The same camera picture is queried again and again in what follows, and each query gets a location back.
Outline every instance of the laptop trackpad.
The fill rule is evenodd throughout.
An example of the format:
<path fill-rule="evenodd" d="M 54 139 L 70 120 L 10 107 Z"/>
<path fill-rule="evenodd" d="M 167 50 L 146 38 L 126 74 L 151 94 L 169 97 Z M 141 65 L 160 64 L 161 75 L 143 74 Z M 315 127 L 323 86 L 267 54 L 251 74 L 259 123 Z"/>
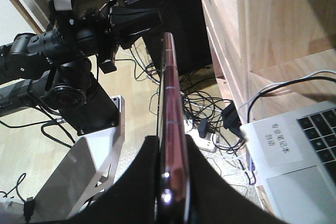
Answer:
<path fill-rule="evenodd" d="M 336 200 L 316 166 L 267 181 L 283 220 L 304 224 L 336 220 Z"/>

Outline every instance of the desk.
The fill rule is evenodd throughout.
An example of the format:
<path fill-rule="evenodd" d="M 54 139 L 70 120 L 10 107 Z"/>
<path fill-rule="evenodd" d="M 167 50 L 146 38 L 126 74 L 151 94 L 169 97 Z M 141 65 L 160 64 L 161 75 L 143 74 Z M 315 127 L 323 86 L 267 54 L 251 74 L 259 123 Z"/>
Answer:
<path fill-rule="evenodd" d="M 202 0 L 216 75 L 226 79 L 236 107 L 267 84 L 336 69 L 335 1 Z M 335 98 L 333 83 L 295 84 L 259 99 L 251 119 Z"/>

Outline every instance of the laptop keyboard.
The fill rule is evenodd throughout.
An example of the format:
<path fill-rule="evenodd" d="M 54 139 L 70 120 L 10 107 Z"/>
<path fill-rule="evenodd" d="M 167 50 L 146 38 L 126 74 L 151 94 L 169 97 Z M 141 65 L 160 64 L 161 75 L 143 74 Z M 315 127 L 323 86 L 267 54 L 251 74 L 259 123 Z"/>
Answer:
<path fill-rule="evenodd" d="M 306 116 L 298 122 L 336 183 L 336 110 Z"/>

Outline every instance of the plug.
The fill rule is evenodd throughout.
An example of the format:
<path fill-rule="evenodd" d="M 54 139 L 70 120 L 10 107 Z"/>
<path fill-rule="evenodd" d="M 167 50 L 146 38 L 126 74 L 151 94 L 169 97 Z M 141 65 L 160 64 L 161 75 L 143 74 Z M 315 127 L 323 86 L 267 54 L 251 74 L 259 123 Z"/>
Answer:
<path fill-rule="evenodd" d="M 199 124 L 200 124 L 198 126 L 199 137 L 205 138 L 206 137 L 206 133 L 209 131 L 208 119 L 207 118 L 201 119 L 201 122 Z"/>
<path fill-rule="evenodd" d="M 25 217 L 26 224 L 29 224 L 30 219 L 33 216 L 35 208 L 35 199 L 33 197 L 29 197 L 23 206 L 23 216 Z"/>

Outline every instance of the laptop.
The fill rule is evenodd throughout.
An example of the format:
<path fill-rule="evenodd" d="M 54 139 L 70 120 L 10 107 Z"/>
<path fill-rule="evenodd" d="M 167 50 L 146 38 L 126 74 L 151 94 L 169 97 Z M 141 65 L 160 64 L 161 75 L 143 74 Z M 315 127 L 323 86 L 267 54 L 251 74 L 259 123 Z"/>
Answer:
<path fill-rule="evenodd" d="M 335 103 L 317 103 L 240 129 L 279 218 L 336 223 Z"/>

